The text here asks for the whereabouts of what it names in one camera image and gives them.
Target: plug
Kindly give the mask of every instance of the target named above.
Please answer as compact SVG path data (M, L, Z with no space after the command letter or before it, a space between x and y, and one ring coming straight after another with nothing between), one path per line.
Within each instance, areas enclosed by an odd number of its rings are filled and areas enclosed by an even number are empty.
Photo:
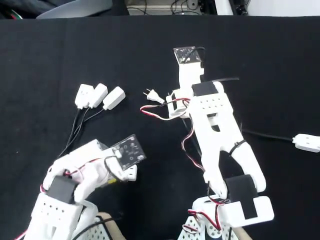
M117 86L103 99L103 109L111 110L125 98L126 98L125 92L120 87Z
M149 91L149 93L143 93L144 95L146 95L146 99L150 100L150 101L154 101L154 102L158 102L160 104L164 104L165 100L163 100L158 93L155 90L150 90L150 89L146 89L147 91Z
M89 99L93 91L94 91L94 86L92 85L87 85L87 84L80 85L74 100L74 103L78 109L83 109L83 108L86 109L89 106Z
M91 94L91 97L89 100L89 107L91 109L96 108L107 96L107 94L108 94L107 86L103 85L102 83L99 83L95 87L93 93Z
M292 141L297 149L318 153L320 152L320 136L298 134Z

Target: white connector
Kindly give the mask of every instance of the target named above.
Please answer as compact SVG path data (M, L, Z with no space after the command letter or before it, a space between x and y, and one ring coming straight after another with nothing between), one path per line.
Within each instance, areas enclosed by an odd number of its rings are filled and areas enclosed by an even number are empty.
M125 92L120 87L117 86L104 98L103 109L111 110L125 98L126 98Z
M94 91L94 86L81 84L76 94L74 103L78 109L86 109L89 106L89 99Z
M124 171L124 173L126 174L126 179L130 182L134 182L137 180L137 171L138 171L138 167L137 165L133 165L131 167L129 167L127 170Z
M154 102L158 102L160 104L164 104L165 100L162 99L158 93L155 90L150 90L150 89L146 89L147 91L149 91L149 93L143 93L144 95L146 95L146 99L150 100L150 101L154 101Z
M298 134L292 141L297 149L318 153L320 152L320 136Z
M99 83L95 87L93 93L90 96L89 107L91 109L96 108L107 96L107 94L108 94L107 86L103 85L102 83Z

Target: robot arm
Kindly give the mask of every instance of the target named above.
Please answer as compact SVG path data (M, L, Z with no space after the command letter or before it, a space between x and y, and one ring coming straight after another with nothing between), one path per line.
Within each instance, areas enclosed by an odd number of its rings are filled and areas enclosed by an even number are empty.
M220 221L241 227L272 220L274 212L267 196L258 196L266 189L266 180L259 163L244 140L233 116L233 108L223 85L216 81L201 82L201 59L195 47L175 48L179 64L180 88L166 97L167 103L177 98L190 99L189 104L169 103L169 117L185 114L190 118L202 152L204 181L216 193L216 199L229 199L218 208ZM241 166L244 175L223 179L219 169L220 151L229 153ZM193 208L212 215L215 204L206 204L207 197L197 199Z
M115 181L135 181L145 155L131 135L108 148L93 140L57 159L40 187L24 240L70 240L95 221L98 208L86 198ZM77 240L87 239L83 234Z

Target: black cable tie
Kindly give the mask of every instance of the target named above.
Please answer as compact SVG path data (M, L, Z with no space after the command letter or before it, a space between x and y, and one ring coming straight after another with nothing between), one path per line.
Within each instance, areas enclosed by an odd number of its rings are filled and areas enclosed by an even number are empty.
M234 146L233 146L233 148L231 148L231 150L230 150L230 152L229 152L229 156L231 157L231 155L232 155L232 153L236 150L236 148L238 148L238 147L240 147L240 145L241 144L244 144L246 142L246 140L242 140L242 141L236 141L235 143L234 143Z

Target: black tablecloth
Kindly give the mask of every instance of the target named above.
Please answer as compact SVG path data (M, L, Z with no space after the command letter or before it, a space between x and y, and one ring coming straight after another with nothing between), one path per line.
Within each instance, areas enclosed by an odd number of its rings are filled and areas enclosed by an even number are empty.
M142 92L179 87L174 47L206 47L207 79L226 82L244 128L320 136L320 18L125 16L0 22L1 239L30 221L46 170L65 145L82 83L120 86L127 98L85 126L80 146L135 133L148 157L137 182L98 189L89 200L122 217L127 239L174 239L192 202L206 195L200 171L180 149L179 119L139 112ZM255 240L307 239L316 231L319 154L245 136L267 182L275 218L245 229ZM220 158L222 168L232 160Z

